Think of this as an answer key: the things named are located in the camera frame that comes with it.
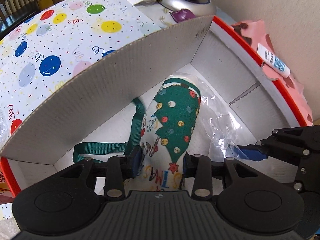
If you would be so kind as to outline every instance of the purple onion skin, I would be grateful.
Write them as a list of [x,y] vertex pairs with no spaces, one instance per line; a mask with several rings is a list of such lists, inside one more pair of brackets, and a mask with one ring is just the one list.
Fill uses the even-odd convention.
[[172,12],[170,14],[177,23],[196,17],[193,12],[188,9],[181,9],[180,11]]

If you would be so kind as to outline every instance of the cardboard box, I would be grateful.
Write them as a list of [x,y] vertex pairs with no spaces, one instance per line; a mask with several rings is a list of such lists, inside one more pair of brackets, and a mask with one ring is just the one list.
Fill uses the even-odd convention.
[[[148,106],[162,81],[178,70],[205,79],[243,121],[252,140],[268,137],[275,128],[299,126],[301,112],[262,73],[261,64],[217,17],[152,33],[103,57],[53,93],[10,137],[0,167],[16,195],[71,165],[72,149],[84,138],[127,141],[131,100],[143,95]],[[291,179],[295,170],[284,167],[283,173]]]

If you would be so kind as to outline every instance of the white tube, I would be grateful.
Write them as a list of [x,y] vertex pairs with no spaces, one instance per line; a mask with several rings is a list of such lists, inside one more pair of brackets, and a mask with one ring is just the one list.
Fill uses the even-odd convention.
[[284,78],[287,78],[290,75],[290,69],[286,64],[282,62],[281,59],[275,56],[271,51],[269,51],[265,46],[258,44],[257,54],[272,67],[276,72],[278,72]]

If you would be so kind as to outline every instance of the green christmas tree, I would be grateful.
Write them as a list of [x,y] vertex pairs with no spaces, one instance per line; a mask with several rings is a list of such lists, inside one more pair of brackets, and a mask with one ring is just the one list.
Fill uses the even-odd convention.
[[163,125],[156,131],[171,157],[169,170],[177,171],[175,163],[187,150],[191,134],[196,124],[200,106],[200,91],[196,86],[183,79],[169,79],[164,84],[174,82],[162,88],[155,96],[158,103],[155,115]]

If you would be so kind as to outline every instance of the beige wall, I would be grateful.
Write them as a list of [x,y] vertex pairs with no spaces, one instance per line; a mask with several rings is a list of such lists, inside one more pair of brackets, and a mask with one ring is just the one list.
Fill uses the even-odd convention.
[[320,118],[320,0],[215,0],[236,21],[264,19],[279,56]]

